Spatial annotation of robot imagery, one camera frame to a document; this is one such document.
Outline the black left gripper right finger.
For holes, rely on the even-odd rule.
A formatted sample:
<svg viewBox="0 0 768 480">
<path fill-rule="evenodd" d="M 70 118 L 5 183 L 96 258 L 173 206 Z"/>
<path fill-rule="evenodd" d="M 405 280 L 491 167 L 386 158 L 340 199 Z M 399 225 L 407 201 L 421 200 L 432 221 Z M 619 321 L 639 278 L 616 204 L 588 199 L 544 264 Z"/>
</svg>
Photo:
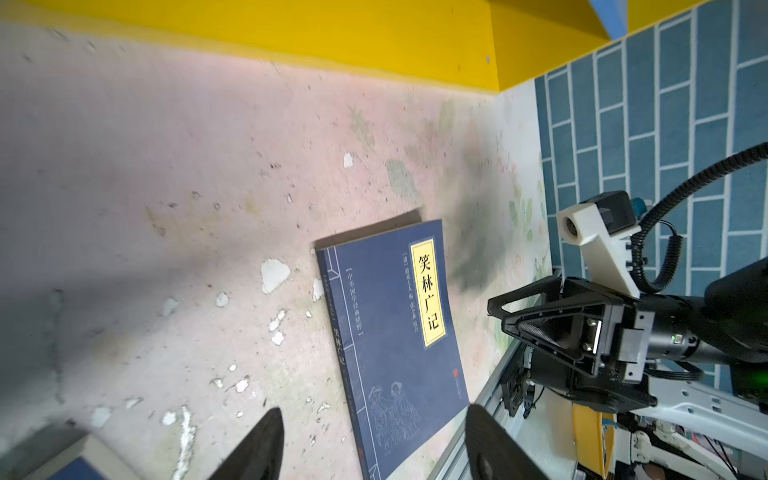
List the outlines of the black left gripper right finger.
<svg viewBox="0 0 768 480">
<path fill-rule="evenodd" d="M 546 480 L 547 476 L 481 405 L 470 404 L 465 447 L 474 480 Z"/>
</svg>

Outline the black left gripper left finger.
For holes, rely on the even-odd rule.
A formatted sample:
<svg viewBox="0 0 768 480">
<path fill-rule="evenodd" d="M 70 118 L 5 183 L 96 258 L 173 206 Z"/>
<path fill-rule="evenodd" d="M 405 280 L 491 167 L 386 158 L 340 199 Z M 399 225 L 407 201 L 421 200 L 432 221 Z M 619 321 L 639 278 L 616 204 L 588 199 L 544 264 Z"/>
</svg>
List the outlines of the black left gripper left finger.
<svg viewBox="0 0 768 480">
<path fill-rule="evenodd" d="M 278 479 L 284 451 L 284 423 L 271 408 L 209 477 L 210 480 Z"/>
</svg>

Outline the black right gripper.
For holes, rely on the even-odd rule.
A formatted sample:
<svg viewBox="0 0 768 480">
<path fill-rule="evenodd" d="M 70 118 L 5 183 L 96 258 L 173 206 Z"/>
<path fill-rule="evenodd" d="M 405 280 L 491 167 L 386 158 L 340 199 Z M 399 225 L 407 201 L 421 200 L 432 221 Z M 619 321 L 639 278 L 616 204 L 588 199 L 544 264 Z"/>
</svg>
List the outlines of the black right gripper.
<svg viewBox="0 0 768 480">
<path fill-rule="evenodd" d="M 503 333 L 535 351 L 531 378 L 600 413 L 657 406 L 645 368 L 657 360 L 715 363 L 720 350 L 700 332 L 691 297 L 603 295 L 550 275 L 488 300 Z M 555 360 L 578 360 L 575 370 Z"/>
</svg>

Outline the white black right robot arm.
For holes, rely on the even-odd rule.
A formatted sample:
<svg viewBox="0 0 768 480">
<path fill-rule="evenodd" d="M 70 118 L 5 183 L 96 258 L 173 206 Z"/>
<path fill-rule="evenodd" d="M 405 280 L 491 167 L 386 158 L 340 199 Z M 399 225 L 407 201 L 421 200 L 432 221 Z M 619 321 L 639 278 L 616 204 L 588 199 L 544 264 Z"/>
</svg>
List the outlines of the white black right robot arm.
<svg viewBox="0 0 768 480">
<path fill-rule="evenodd" d="M 516 382 L 766 456 L 765 260 L 714 281 L 700 297 L 636 299 L 552 275 L 490 299 L 487 311 L 529 350 Z"/>
</svg>

